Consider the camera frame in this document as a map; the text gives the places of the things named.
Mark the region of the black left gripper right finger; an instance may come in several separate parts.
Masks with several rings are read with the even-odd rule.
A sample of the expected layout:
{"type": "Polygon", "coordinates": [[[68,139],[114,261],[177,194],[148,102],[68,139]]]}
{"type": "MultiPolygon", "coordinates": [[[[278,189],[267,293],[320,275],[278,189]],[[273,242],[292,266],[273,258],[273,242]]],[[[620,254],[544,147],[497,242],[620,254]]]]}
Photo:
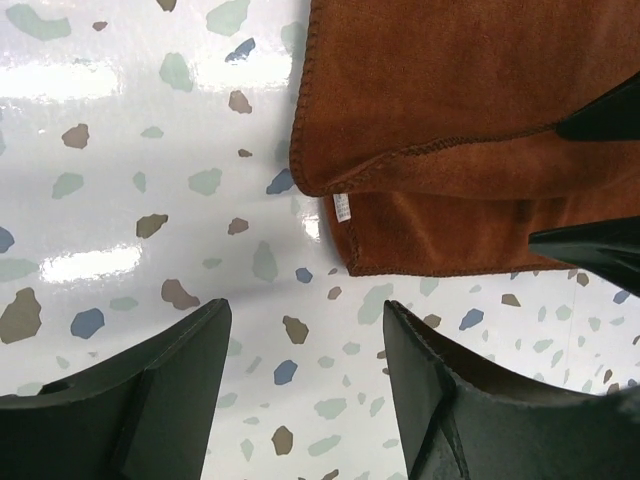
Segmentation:
{"type": "Polygon", "coordinates": [[[409,478],[638,478],[638,387],[591,395],[533,380],[397,301],[383,334],[409,478]]]}

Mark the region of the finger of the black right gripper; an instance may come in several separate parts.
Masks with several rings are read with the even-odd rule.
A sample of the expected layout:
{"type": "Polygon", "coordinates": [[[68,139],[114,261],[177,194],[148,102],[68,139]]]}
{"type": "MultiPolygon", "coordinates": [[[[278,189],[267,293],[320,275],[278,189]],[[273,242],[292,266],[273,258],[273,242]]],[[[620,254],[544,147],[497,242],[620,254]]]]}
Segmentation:
{"type": "Polygon", "coordinates": [[[640,139],[639,73],[559,122],[555,132],[569,141],[640,139]]]}
{"type": "Polygon", "coordinates": [[[625,217],[531,233],[529,250],[573,265],[639,294],[639,217],[625,217]]]}

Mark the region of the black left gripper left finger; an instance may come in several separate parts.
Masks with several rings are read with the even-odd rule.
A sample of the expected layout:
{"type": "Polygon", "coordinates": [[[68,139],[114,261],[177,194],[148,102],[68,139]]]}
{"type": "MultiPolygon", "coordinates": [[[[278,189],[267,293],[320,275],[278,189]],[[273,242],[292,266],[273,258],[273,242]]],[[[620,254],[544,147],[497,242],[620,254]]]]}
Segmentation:
{"type": "Polygon", "coordinates": [[[35,395],[2,396],[2,478],[200,478],[231,324],[212,300],[35,395]]]}

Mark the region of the brown microfibre towel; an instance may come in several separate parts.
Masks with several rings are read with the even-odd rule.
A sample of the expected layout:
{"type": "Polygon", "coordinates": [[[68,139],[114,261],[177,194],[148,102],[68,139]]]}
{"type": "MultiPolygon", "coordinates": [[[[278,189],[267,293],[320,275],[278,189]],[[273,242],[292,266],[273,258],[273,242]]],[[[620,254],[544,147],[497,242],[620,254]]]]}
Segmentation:
{"type": "Polygon", "coordinates": [[[559,131],[638,73],[635,1],[315,1],[290,170],[353,276],[549,270],[639,212],[638,142],[559,131]]]}

